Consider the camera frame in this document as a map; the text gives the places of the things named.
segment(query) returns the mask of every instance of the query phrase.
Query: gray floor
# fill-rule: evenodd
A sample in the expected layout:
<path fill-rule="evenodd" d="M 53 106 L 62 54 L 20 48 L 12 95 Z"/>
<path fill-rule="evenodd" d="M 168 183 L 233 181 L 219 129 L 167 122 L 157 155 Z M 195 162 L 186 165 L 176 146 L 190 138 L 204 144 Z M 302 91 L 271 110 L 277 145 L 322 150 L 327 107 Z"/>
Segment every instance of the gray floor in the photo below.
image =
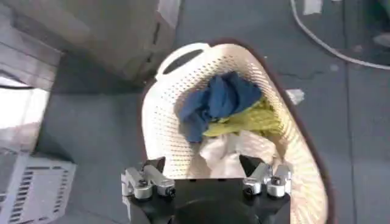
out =
<path fill-rule="evenodd" d="M 357 38 L 364 27 L 351 6 L 324 2 L 323 14 L 304 21 L 328 44 L 362 57 L 353 50 L 369 37 Z M 184 2 L 177 47 L 222 37 L 251 45 L 286 88 L 306 92 L 297 109 L 331 174 L 338 223 L 388 223 L 390 72 L 324 52 L 297 28 L 287 0 Z M 68 213 L 56 223 L 128 223 L 119 173 L 139 165 L 139 94 L 87 64 L 62 62 L 38 144 L 79 165 Z"/>

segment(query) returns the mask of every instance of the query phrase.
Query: yellow cloth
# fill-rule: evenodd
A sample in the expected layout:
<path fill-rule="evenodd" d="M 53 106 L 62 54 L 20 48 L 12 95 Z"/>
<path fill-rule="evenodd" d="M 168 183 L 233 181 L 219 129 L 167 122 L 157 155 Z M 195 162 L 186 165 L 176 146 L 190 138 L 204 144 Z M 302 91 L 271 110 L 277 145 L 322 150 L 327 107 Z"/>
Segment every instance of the yellow cloth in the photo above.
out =
<path fill-rule="evenodd" d="M 262 98 L 243 112 L 210 122 L 205 136 L 220 136 L 226 133 L 248 130 L 262 136 L 277 134 L 280 121 L 269 102 Z"/>

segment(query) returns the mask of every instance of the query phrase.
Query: vent grille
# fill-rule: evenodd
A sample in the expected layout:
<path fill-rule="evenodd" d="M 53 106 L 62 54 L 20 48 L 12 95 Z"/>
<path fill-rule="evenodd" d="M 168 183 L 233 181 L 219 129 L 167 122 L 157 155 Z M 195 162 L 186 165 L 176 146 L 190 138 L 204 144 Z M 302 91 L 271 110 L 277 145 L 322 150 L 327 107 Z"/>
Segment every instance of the vent grille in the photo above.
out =
<path fill-rule="evenodd" d="M 23 211 L 23 205 L 29 193 L 33 174 L 34 172 L 30 170 L 25 171 L 23 173 L 22 182 L 20 183 L 18 194 L 16 195 L 16 200 L 13 204 L 13 209 L 10 216 L 10 223 L 16 223 L 20 220 Z"/>
<path fill-rule="evenodd" d="M 58 190 L 59 192 L 57 194 L 57 198 L 56 198 L 56 201 L 55 201 L 55 205 L 54 205 L 54 208 L 53 208 L 53 213 L 59 212 L 60 208 L 62 207 L 63 197 L 64 197 L 65 190 L 67 188 L 67 184 L 68 184 L 68 171 L 64 170 L 62 172 L 60 189 Z"/>

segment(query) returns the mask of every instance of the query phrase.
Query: laundry basket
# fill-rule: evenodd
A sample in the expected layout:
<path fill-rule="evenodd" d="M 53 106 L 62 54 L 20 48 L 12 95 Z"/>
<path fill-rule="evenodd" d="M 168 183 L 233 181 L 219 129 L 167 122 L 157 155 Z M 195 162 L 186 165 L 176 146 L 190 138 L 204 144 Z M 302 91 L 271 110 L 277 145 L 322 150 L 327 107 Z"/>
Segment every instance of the laundry basket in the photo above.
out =
<path fill-rule="evenodd" d="M 178 58 L 194 51 L 199 55 L 165 74 Z M 297 120 L 291 102 L 261 58 L 242 44 L 210 46 L 195 43 L 173 52 L 160 66 L 156 82 L 143 100 L 142 129 L 148 159 L 166 158 L 163 174 L 169 178 L 199 178 L 193 172 L 196 152 L 179 132 L 176 116 L 188 93 L 206 87 L 214 75 L 236 71 L 256 83 L 281 121 L 275 144 L 282 160 L 292 165 L 291 223 L 333 223 L 333 198 L 319 157 Z"/>

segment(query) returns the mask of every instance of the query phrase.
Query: white cloth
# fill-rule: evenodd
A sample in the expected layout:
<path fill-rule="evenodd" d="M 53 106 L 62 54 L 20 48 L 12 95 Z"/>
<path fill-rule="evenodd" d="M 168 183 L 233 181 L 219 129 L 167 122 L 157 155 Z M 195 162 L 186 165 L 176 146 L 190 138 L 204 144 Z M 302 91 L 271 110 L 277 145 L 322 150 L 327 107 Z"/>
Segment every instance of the white cloth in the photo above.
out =
<path fill-rule="evenodd" d="M 239 155 L 261 158 L 272 163 L 278 158 L 275 144 L 250 131 L 225 134 L 203 141 L 199 154 L 210 168 L 210 178 L 243 178 L 245 172 L 239 161 Z"/>

